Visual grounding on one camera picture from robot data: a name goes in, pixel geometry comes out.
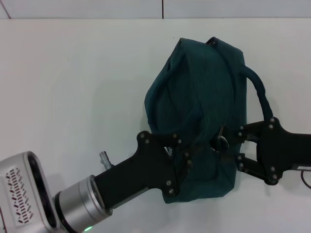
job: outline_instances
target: fabric strap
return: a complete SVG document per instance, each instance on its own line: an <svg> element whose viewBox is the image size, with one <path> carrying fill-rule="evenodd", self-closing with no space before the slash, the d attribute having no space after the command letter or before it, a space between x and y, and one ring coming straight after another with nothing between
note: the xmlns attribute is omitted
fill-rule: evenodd
<svg viewBox="0 0 311 233"><path fill-rule="evenodd" d="M264 85L260 79L260 77L252 71L250 68L246 66L242 66L240 70L240 74L247 77L254 85L257 96L261 105L262 113L263 113L263 119L265 121L270 120L273 117L273 113L270 107L270 104L266 98L266 90L264 88Z"/></svg>

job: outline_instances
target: teal bag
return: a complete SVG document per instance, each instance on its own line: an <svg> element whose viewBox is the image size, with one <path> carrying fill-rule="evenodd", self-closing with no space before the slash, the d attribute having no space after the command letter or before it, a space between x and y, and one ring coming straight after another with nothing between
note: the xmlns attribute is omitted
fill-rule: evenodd
<svg viewBox="0 0 311 233"><path fill-rule="evenodd" d="M166 203L223 197L234 188L236 163L210 146L226 125L246 124L246 77L254 84L265 119L272 117L260 78L244 65L239 49L213 37L207 43L181 38L145 98L153 133L177 133L193 167L176 197ZM237 154L241 145L229 148ZM182 154L176 155L175 164Z"/></svg>

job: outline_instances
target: white wall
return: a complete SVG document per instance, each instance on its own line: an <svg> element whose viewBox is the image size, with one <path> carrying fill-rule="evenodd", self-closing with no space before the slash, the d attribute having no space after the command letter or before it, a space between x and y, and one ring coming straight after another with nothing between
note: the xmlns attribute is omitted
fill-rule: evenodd
<svg viewBox="0 0 311 233"><path fill-rule="evenodd" d="M8 18L8 15L6 14L6 12L4 11L1 3L0 3L0 19L3 19L3 18Z"/></svg>
<svg viewBox="0 0 311 233"><path fill-rule="evenodd" d="M164 0L165 18L311 17L309 0Z"/></svg>
<svg viewBox="0 0 311 233"><path fill-rule="evenodd" d="M161 0L2 0L12 18L162 18Z"/></svg>
<svg viewBox="0 0 311 233"><path fill-rule="evenodd" d="M162 0L1 1L12 18L162 18ZM311 17L310 0L164 0L163 3L165 18Z"/></svg>
<svg viewBox="0 0 311 233"><path fill-rule="evenodd" d="M143 101L180 37L216 36L244 52L282 126L311 133L311 19L2 20L0 160L32 150L52 194L117 164L148 129ZM249 122L262 120L249 85ZM251 158L255 148L242 151ZM311 174L307 174L311 183ZM91 233L310 233L311 190L298 171L276 186L237 174L220 199L165 204L150 190Z"/></svg>

